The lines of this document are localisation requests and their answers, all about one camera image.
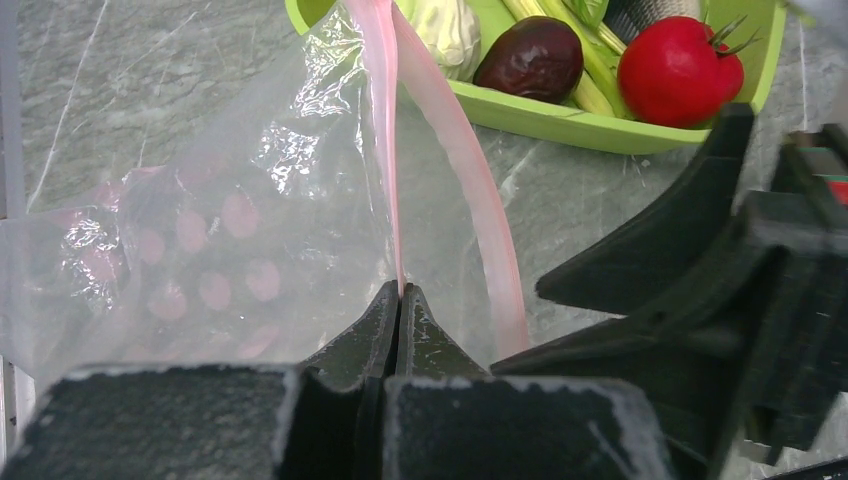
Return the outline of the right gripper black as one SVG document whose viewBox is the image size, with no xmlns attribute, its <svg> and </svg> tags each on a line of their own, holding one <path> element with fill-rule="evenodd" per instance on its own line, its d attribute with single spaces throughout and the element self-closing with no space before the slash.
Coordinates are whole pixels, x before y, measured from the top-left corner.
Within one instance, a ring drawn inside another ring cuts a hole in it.
<svg viewBox="0 0 848 480">
<path fill-rule="evenodd" d="M 788 135 L 769 187 L 736 201 L 754 122 L 723 106 L 665 192 L 536 282 L 607 320 L 492 366 L 637 386 L 682 479 L 719 477 L 738 433 L 770 465 L 810 448 L 847 388 L 846 131 Z"/>
</svg>

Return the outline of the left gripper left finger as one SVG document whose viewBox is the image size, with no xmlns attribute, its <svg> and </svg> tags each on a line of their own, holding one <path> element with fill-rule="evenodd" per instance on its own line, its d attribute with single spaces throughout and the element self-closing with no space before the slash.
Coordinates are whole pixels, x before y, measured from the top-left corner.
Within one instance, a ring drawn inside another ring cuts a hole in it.
<svg viewBox="0 0 848 480">
<path fill-rule="evenodd" d="M 301 366 L 335 391 L 358 390 L 369 378 L 393 374 L 400 306 L 398 283 L 383 284 L 365 312 Z"/>
</svg>

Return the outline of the clear zip top bag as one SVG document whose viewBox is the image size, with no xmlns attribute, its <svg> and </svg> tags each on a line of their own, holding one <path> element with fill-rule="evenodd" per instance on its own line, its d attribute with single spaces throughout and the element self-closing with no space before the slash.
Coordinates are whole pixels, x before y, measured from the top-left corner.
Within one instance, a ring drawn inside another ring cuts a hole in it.
<svg viewBox="0 0 848 480">
<path fill-rule="evenodd" d="M 46 384 L 97 362 L 294 362 L 405 282 L 473 359 L 528 347 L 457 98 L 396 6 L 341 1 L 178 158 L 2 222 L 1 352 Z"/>
</svg>

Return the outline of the green toy celery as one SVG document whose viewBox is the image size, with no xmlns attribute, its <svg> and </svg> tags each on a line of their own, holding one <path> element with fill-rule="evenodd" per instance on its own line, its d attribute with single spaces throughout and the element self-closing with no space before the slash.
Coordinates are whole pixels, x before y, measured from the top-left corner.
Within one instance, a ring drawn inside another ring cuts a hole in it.
<svg viewBox="0 0 848 480">
<path fill-rule="evenodd" d="M 584 58 L 582 77 L 572 94 L 580 109 L 604 116 L 631 116 L 620 94 L 616 73 L 625 45 L 603 23 L 607 1 L 505 0 L 515 20 L 545 16 L 564 22 L 577 35 Z"/>
</svg>

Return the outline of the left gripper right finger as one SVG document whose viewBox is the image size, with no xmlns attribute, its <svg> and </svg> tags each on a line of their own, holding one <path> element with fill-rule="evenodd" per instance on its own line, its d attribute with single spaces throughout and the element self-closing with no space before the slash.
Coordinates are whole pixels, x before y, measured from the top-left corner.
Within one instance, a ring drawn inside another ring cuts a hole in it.
<svg viewBox="0 0 848 480">
<path fill-rule="evenodd" d="M 434 379 L 488 376 L 436 322 L 423 290 L 416 285 L 406 285 L 397 331 L 398 375 Z"/>
</svg>

